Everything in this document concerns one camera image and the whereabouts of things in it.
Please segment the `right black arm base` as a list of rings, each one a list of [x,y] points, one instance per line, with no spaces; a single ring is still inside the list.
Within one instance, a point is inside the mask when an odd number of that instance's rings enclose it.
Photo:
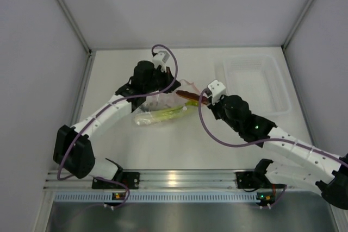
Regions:
[[[237,188],[250,191],[259,188],[258,183],[254,178],[253,171],[240,171],[235,173]]]

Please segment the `clear zip top bag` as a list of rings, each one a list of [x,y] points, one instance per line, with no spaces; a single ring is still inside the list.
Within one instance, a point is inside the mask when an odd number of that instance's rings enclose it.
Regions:
[[[146,98],[133,112],[133,121],[138,126],[163,124],[188,116],[197,111],[198,102],[180,97],[176,92],[161,93]]]

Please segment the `green fake celery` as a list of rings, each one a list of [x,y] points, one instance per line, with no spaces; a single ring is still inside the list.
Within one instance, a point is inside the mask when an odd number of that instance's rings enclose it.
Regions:
[[[196,111],[198,106],[185,104],[176,104],[175,106],[159,111],[143,112],[139,108],[134,112],[134,122],[138,126],[148,126],[166,121],[182,118]]]

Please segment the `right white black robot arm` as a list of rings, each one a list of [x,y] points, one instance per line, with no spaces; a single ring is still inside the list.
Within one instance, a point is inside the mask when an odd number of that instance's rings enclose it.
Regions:
[[[261,187],[282,184],[312,191],[329,204],[347,209],[347,157],[322,151],[288,134],[274,122],[253,114],[237,95],[212,95],[207,106],[215,119],[224,121],[245,141],[277,153],[296,166],[262,159],[254,169]]]

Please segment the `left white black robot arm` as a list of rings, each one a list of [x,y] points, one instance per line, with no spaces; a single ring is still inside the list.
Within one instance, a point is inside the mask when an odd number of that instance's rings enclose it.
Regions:
[[[177,74],[169,67],[140,61],[133,75],[122,85],[105,105],[91,116],[69,127],[59,128],[53,160],[58,171],[67,170],[78,179],[100,177],[111,188],[122,184],[121,167],[108,159],[98,159],[93,143],[123,117],[140,107],[148,96],[170,93],[180,87]]]

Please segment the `dark red fake meat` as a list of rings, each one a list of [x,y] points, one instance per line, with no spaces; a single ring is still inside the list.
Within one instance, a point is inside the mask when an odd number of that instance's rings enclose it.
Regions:
[[[200,95],[198,95],[196,93],[189,92],[189,91],[183,91],[183,90],[177,90],[176,94],[179,97],[188,100],[189,105],[198,106],[198,104],[199,104]]]

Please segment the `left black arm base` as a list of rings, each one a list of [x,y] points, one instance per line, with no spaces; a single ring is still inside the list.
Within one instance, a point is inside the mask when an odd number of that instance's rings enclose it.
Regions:
[[[113,181],[117,181],[129,189],[135,189],[137,190],[139,188],[140,183],[140,173],[139,172],[122,172],[119,174],[116,174]],[[96,190],[107,190],[107,189],[122,189],[122,186],[112,184],[110,182],[101,181],[98,179],[94,179],[92,182],[92,189]]]

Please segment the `aluminium mounting rail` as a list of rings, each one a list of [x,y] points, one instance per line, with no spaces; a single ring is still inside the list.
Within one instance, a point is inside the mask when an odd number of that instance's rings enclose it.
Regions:
[[[236,172],[242,170],[136,170],[140,173],[137,190],[236,190]],[[49,171],[44,190],[91,190],[94,178],[57,179],[57,171]]]

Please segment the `grey fake fish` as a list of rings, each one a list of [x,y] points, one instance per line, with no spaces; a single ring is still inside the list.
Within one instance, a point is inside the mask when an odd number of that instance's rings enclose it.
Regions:
[[[146,101],[140,106],[140,110],[143,112],[149,112],[149,111],[159,111],[159,110],[165,110],[173,107],[168,102],[161,101],[161,100],[155,100],[155,101]]]

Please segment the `white plastic basket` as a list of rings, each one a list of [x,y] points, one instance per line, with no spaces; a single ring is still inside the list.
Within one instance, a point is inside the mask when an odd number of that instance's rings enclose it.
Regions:
[[[228,95],[240,96],[257,115],[280,116],[292,110],[287,87],[273,55],[221,55],[215,58],[215,75],[225,85]]]

